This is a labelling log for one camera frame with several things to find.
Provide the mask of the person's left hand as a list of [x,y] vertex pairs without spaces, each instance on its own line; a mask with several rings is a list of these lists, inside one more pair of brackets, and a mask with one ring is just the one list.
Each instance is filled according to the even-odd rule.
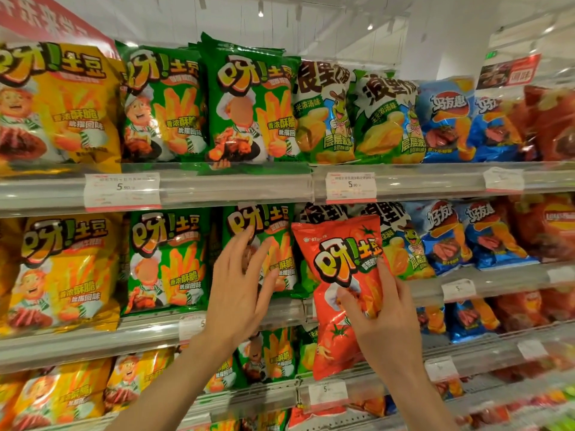
[[231,240],[213,267],[204,331],[229,335],[239,345],[256,331],[267,314],[267,310],[260,310],[262,285],[259,284],[259,274],[270,249],[271,240],[267,239],[262,243],[249,263],[255,265],[255,278],[246,278],[244,274],[239,276],[231,274]]

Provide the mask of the person's right hand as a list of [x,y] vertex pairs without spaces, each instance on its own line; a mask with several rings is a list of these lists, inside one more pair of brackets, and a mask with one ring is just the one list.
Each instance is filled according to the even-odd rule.
[[408,285],[396,279],[383,257],[377,267],[382,285],[382,308],[371,330],[354,330],[361,352],[377,374],[384,366],[423,363],[422,340],[416,308]]

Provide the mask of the red tomato snack packet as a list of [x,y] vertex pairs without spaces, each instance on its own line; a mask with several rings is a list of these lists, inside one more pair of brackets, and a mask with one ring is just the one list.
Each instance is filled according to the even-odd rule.
[[383,302],[377,259],[384,258],[379,217],[294,223],[291,230],[319,280],[313,292],[319,327],[312,374],[320,381],[365,360],[337,292],[348,289],[363,313],[377,318]]
[[323,425],[330,425],[335,420],[341,419],[347,412],[348,409],[345,406],[337,406],[307,413],[301,407],[293,407],[290,410],[290,419],[286,425],[286,431],[318,429]]

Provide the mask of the person's right forearm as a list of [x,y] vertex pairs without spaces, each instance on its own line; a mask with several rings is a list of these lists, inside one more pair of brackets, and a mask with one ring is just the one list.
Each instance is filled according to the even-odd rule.
[[408,431],[460,431],[422,362],[384,366],[382,379]]

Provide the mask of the green fries snack packet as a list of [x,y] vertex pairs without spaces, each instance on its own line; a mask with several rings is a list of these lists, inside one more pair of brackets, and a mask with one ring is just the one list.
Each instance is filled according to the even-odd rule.
[[213,168],[304,162],[292,100],[301,58],[284,49],[221,41],[205,32],[197,47],[208,87],[205,162]]
[[254,333],[237,348],[240,367],[249,385],[294,379],[294,327]]
[[227,391],[236,385],[240,370],[234,355],[231,355],[219,367],[217,372],[210,378],[204,387],[205,394],[216,394]]
[[123,316],[207,309],[210,227],[210,207],[130,212]]
[[242,268],[246,269],[262,243],[270,239],[271,246],[262,263],[259,283],[266,274],[279,268],[274,290],[275,297],[304,299],[309,297],[301,286],[293,253],[294,238],[291,233],[293,203],[252,204],[223,207],[222,244],[226,245],[235,235],[253,225],[248,247],[243,254]]
[[180,48],[116,41],[125,66],[125,157],[133,163],[196,163],[208,148],[205,64]]

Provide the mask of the blue crisps packet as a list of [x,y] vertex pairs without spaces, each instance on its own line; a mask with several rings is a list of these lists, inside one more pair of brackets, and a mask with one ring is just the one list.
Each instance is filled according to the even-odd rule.
[[447,275],[470,263],[472,251],[451,202],[445,199],[407,201],[403,206],[435,275]]
[[484,298],[446,304],[446,321],[453,344],[478,339],[500,327],[499,319]]
[[472,76],[417,80],[415,112],[427,151],[424,164],[470,163],[476,147],[469,141],[475,98]]
[[480,271],[539,264],[517,243],[490,201],[457,202],[455,210],[472,251],[471,261]]
[[475,148],[472,163],[520,160],[524,142],[516,119],[521,116],[520,104],[518,99],[476,93],[468,137],[469,144]]
[[444,335],[446,333],[445,306],[421,306],[416,308],[422,335]]

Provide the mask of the white price label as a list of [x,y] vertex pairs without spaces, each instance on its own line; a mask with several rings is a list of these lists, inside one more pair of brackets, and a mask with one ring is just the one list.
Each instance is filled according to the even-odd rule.
[[547,274],[551,284],[575,282],[575,267],[573,266],[550,268]]
[[424,362],[424,368],[432,383],[441,383],[459,378],[459,372],[451,356],[430,358]]
[[471,279],[463,278],[441,285],[443,302],[463,302],[477,297],[477,289]]
[[376,203],[377,184],[373,172],[329,172],[326,204]]
[[161,209],[158,172],[87,174],[83,190],[89,213]]
[[537,339],[518,341],[517,348],[525,362],[534,362],[549,357],[543,342]]
[[493,166],[483,172],[485,191],[498,194],[520,194],[526,183],[523,169]]
[[311,384],[308,386],[308,395],[311,407],[334,406],[349,401],[347,384],[342,379]]
[[178,338],[180,344],[189,343],[190,339],[205,328],[206,312],[190,312],[178,321]]

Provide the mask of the yellow fries snack packet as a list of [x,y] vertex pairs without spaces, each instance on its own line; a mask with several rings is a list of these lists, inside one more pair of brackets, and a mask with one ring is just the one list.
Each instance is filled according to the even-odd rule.
[[33,371],[16,400],[11,431],[102,417],[111,357]]
[[117,413],[137,400],[144,389],[173,362],[175,347],[117,356],[104,391],[106,413]]
[[18,273],[0,307],[0,336],[115,331],[123,214],[28,217]]
[[30,371],[0,375],[0,431],[10,431],[15,412],[14,406],[29,378]]
[[95,46],[0,43],[0,176],[119,173],[120,79]]

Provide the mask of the red crisps packet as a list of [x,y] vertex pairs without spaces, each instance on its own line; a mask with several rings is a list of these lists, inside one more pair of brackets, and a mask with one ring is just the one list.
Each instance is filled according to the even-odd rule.
[[528,133],[542,161],[575,161],[575,88],[527,85]]
[[509,195],[509,216],[521,246],[543,262],[575,260],[575,203],[568,192]]
[[575,318],[575,287],[540,290],[541,313],[550,321],[567,321]]
[[539,290],[495,297],[494,312],[508,333],[550,325],[550,321],[542,313],[542,296]]

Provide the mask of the red and black shelf sign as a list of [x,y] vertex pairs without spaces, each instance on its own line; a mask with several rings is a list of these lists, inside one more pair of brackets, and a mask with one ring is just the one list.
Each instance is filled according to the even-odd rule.
[[541,54],[532,54],[503,63],[485,65],[479,74],[477,90],[522,86],[535,78]]

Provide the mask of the red hanging banner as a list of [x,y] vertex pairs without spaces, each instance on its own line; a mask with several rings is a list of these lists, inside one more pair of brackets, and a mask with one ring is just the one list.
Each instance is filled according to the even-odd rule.
[[0,43],[36,41],[96,46],[119,59],[114,40],[54,0],[0,0]]

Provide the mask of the clear plastic shelf rail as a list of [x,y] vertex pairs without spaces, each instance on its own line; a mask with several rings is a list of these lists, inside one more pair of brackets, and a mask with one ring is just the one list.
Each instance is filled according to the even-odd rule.
[[[326,204],[329,172],[375,173],[379,202],[512,195],[485,191],[483,172],[493,166],[523,169],[526,187],[520,194],[575,191],[575,161],[366,166],[237,163],[223,169],[207,163],[123,164],[118,174],[158,172],[161,209],[170,210],[234,204]],[[0,177],[0,218],[89,213],[83,203],[87,174],[109,173],[68,166],[68,171],[59,174]]]
[[[463,278],[474,282],[477,297],[481,298],[566,286],[570,283],[551,284],[547,274],[548,269],[562,266],[575,267],[575,261],[491,271],[465,267],[454,274],[407,283],[417,307],[434,306],[444,304],[442,284]],[[0,339],[0,374],[176,346],[179,344],[178,321],[188,313],[170,310],[126,317],[111,332],[85,327],[66,333],[38,332],[3,338]]]
[[[447,400],[444,404],[453,416],[464,416],[487,407],[507,404],[571,384],[575,384],[575,368],[562,372],[555,370],[533,379],[466,394],[460,398]],[[399,431],[403,428],[405,428],[403,418],[395,414],[388,418],[345,425],[333,431]]]
[[[527,339],[542,341],[549,355],[560,355],[569,363],[575,364],[575,352],[569,352],[570,347],[575,347],[575,320],[515,333],[490,334],[483,339],[428,349],[424,351],[423,358],[425,362],[434,357],[451,356],[459,377],[470,377],[526,363],[517,348],[517,342]],[[308,386],[333,379],[346,382],[348,402],[359,402],[387,393],[385,385],[375,372],[366,362],[361,362],[351,369],[320,381],[314,380],[311,374],[305,374],[285,382],[258,383],[248,388],[202,395],[192,405],[178,431],[191,431],[221,421],[238,420],[296,406],[302,407],[306,412],[332,407],[311,407]]]

